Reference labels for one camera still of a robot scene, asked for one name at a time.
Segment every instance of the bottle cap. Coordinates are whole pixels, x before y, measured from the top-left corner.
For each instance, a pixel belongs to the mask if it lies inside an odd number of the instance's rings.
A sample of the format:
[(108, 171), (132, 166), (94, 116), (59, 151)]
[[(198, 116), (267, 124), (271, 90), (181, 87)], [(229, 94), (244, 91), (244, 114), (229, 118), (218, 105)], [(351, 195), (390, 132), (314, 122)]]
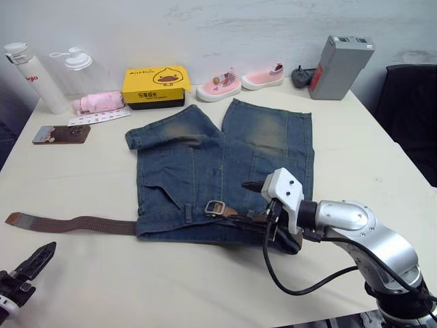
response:
[(33, 58), (33, 54), (28, 51), (28, 44), (25, 42), (9, 43), (3, 47), (6, 57), (13, 64), (27, 63)]
[(77, 46), (68, 49), (67, 53), (51, 53), (50, 57), (56, 58), (63, 55), (69, 56), (66, 59), (66, 66), (69, 70), (82, 70), (93, 62), (93, 59)]

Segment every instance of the duck cartoon print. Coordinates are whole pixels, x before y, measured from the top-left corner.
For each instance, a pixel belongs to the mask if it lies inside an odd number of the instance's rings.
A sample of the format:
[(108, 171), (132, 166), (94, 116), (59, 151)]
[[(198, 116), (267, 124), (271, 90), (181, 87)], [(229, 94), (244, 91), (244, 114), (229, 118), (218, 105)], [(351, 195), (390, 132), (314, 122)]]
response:
[(166, 67), (164, 70), (157, 72), (153, 77), (153, 82), (162, 84), (164, 86), (170, 86), (174, 83), (180, 82), (184, 79), (184, 75), (178, 71)]

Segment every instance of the white table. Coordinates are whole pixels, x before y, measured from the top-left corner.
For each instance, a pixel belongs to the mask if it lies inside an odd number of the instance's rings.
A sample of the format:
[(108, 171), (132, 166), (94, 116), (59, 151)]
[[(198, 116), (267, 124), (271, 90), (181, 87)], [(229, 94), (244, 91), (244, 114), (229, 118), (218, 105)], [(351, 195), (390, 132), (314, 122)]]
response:
[[(313, 114), (314, 200), (353, 199), (405, 236), (419, 255), (431, 291), (437, 196), (401, 148), (349, 92), (342, 101), (311, 100), (286, 81), (281, 87), (241, 92), (256, 105)], [(202, 103), (221, 120), (231, 99)], [(137, 218), (136, 152), (124, 134), (181, 108), (134, 111), (91, 127), (83, 145), (34, 146), (42, 125), (66, 124), (38, 104), (0, 173), (0, 217), (24, 212), (57, 219), (95, 215)], [(261, 249), (189, 243), (139, 242), (131, 236), (86, 231), (48, 234), (0, 223), (0, 269), (10, 271), (36, 248), (57, 242), (54, 258), (34, 281), (37, 291), (19, 322), (5, 327), (274, 327), (376, 308), (358, 272), (302, 297), (282, 293)], [(297, 256), (272, 253), (280, 280), (301, 289), (353, 261), (340, 248), (304, 242)]]

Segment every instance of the brown leather belt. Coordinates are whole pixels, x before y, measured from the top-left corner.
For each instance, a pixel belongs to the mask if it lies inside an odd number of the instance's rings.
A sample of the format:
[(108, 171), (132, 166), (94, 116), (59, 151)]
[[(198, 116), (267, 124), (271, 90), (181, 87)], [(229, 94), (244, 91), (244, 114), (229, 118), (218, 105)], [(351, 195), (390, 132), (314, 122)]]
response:
[[(206, 209), (211, 205), (213, 205), (212, 210), (207, 211)], [(206, 209), (205, 214), (208, 216), (231, 217), (233, 215), (237, 215), (239, 217), (252, 219), (254, 222), (266, 222), (266, 219), (262, 215), (253, 215), (252, 217), (247, 217), (233, 208), (227, 207), (225, 203), (220, 201), (214, 200), (208, 202)], [(131, 236), (135, 235), (135, 226), (137, 224), (136, 221), (120, 221), (90, 216), (75, 217), (71, 220), (58, 220), (49, 219), (46, 217), (36, 217), (35, 215), (28, 215), (20, 212), (12, 213), (6, 219), (6, 223), (14, 227), (39, 232), (60, 233), (84, 229), (106, 232), (107, 234), (127, 234)]]
[(233, 215), (239, 217), (246, 217), (253, 222), (267, 222), (267, 218), (265, 215), (247, 215), (244, 213), (239, 213), (233, 208), (227, 207), (226, 204), (220, 200), (210, 200), (205, 206), (205, 215), (210, 217), (232, 217)]
[(11, 226), (39, 232), (67, 232), (71, 230), (93, 230), (107, 234), (135, 235), (136, 221), (103, 219), (102, 217), (75, 217), (71, 220), (47, 219), (20, 212), (12, 213), (6, 223)]

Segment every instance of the floor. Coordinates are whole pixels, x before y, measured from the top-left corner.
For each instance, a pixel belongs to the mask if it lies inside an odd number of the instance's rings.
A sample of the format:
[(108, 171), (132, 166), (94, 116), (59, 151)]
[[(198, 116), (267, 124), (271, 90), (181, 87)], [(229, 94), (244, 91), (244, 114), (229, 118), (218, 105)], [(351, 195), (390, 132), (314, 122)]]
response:
[(0, 170), (14, 147), (17, 136), (0, 122)]

